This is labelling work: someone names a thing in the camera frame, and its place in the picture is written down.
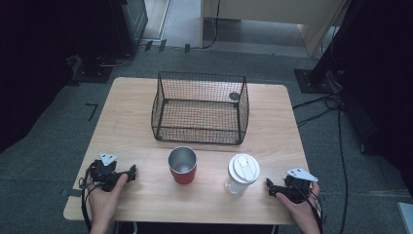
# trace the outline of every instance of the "wooden table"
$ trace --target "wooden table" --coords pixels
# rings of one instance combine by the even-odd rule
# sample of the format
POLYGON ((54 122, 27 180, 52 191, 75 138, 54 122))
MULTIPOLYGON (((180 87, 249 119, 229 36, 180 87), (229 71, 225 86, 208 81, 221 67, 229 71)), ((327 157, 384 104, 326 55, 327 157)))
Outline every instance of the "wooden table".
MULTIPOLYGON (((117 172, 138 167, 115 214, 116 220, 191 223, 291 224, 288 211, 268 195, 265 178, 283 185, 285 171, 308 170, 287 89, 248 84, 249 122, 241 145, 157 141, 151 130, 156 79, 117 78, 103 107, 90 146, 74 182, 99 152, 119 156, 117 172), (188 145, 197 153, 198 169, 188 185, 174 182, 168 155, 188 145), (224 190, 227 167, 237 153, 255 157, 261 167, 257 181, 241 197, 224 190)), ((80 198, 69 197, 67 219, 82 220, 80 198)))

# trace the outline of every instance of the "white lid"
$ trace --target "white lid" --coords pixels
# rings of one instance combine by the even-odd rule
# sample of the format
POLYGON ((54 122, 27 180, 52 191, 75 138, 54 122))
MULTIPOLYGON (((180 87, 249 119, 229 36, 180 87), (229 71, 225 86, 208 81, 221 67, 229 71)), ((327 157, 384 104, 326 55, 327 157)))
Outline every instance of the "white lid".
POLYGON ((258 162, 248 154, 237 154, 228 165, 230 177, 244 184, 252 184, 259 176, 258 162))

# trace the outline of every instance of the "wire basket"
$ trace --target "wire basket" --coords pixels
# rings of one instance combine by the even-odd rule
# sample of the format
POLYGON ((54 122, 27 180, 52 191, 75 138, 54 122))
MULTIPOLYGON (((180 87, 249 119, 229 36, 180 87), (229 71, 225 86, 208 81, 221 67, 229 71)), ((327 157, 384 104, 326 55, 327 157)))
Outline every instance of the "wire basket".
POLYGON ((157 140, 241 144, 248 112, 243 76, 161 71, 151 125, 157 140))

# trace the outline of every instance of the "red cup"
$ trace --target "red cup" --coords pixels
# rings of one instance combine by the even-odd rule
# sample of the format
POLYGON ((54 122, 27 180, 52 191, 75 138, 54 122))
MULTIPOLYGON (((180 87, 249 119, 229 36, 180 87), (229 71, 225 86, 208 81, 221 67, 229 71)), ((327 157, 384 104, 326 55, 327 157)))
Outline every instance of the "red cup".
POLYGON ((178 146, 172 150, 168 158, 169 170, 179 184, 188 184, 195 178, 197 171, 197 155, 187 146, 178 146))

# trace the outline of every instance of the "hand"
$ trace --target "hand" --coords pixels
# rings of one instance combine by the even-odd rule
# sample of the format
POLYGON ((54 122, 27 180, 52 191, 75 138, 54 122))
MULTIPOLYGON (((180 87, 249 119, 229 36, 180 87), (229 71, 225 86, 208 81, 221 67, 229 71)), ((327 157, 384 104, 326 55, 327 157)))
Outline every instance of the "hand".
POLYGON ((94 185, 88 186, 89 204, 91 205, 92 217, 94 218, 91 233, 108 233, 110 223, 115 215, 122 190, 127 183, 128 175, 122 174, 116 186, 110 192, 105 192, 94 185))
MULTIPOLYGON (((319 185, 316 182, 312 182, 312 185, 313 193, 316 194, 316 196, 319 196, 319 185)), ((319 233, 319 226, 317 225, 316 218, 314 217, 310 205, 306 201, 300 204, 295 204, 280 192, 276 194, 276 197, 289 210, 292 218, 295 223, 297 223, 297 226, 300 228, 302 233, 319 233)), ((309 201, 314 207, 316 206, 316 198, 313 194, 310 194, 309 201)))

